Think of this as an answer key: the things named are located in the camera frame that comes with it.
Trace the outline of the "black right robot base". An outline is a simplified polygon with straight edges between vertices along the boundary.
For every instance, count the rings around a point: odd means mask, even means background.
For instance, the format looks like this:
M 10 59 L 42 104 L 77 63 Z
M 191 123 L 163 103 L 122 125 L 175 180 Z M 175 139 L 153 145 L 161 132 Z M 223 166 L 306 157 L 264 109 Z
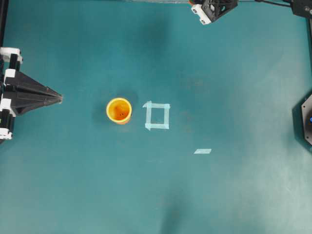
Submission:
M 292 108 L 295 140 L 312 154 L 312 91 L 308 91 Z

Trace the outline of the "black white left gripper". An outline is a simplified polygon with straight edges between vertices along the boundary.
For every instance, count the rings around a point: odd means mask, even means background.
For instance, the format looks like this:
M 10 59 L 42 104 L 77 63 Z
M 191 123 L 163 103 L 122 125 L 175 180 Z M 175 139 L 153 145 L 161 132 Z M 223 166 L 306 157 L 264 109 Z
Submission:
M 53 89 L 20 72 L 23 63 L 21 51 L 18 48 L 0 48 L 0 138 L 12 139 L 16 115 L 23 115 L 32 110 L 62 103 L 62 95 Z M 46 95 L 43 99 L 5 98 L 5 88 L 29 93 Z

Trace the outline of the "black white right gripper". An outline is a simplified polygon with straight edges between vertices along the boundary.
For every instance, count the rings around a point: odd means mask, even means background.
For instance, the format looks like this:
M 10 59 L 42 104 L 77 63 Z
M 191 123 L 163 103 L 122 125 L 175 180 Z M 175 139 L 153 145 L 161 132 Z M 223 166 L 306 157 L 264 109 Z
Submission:
M 238 6 L 238 0 L 194 0 L 191 10 L 203 25 L 215 22 Z

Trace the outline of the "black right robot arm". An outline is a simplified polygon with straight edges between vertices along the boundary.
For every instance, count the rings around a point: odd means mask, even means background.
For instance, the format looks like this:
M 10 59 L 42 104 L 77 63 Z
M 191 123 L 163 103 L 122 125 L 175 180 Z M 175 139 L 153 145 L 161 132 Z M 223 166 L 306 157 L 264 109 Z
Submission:
M 241 0 L 190 0 L 191 10 L 199 16 L 199 21 L 207 25 L 217 21 L 231 10 L 238 7 Z M 290 8 L 295 16 L 306 19 L 312 19 L 312 1 L 311 0 L 255 0 L 258 3 Z

